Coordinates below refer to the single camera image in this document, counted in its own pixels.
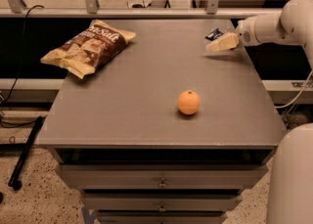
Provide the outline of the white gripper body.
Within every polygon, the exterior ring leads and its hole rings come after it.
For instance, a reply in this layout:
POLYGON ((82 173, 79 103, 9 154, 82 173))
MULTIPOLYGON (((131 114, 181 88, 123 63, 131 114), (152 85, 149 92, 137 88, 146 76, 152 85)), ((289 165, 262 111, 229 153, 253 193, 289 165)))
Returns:
POLYGON ((236 32, 239 36, 241 43, 244 46, 257 46, 260 42, 256 37, 256 22, 258 16, 249 17, 244 20, 238 21, 238 26, 236 27, 236 32))

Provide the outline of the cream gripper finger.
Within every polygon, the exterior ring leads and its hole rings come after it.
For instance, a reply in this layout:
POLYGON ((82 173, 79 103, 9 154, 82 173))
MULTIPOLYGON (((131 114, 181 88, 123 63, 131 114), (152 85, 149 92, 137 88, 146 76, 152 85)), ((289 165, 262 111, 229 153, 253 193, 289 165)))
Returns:
POLYGON ((220 52, 234 49, 239 45, 239 37, 236 33, 228 32, 213 40, 205 46, 207 52, 220 52))

